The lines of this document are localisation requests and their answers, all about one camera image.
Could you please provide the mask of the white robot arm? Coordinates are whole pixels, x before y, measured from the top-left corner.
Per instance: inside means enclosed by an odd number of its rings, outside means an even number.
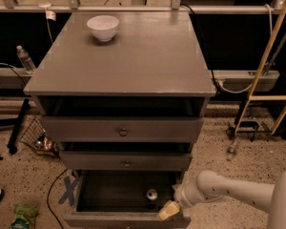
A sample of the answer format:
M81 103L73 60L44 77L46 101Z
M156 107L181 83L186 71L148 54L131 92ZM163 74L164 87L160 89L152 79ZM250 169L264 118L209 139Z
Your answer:
M275 184L230 179L213 171L203 171L194 181L176 184L173 188L174 200L169 200L159 211L160 220L197 203L216 202L228 197L267 213L267 229L286 229L286 171Z

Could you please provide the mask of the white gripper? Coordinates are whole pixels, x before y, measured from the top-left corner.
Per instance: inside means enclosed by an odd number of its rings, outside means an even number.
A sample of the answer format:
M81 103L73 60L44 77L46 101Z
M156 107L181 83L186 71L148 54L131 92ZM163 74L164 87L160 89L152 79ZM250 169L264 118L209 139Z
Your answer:
M169 200L164 205L157 215L159 220L165 220L178 214L180 207L190 208L194 206L194 204L190 201L190 194L194 191L191 183L175 184L173 188L175 201Z

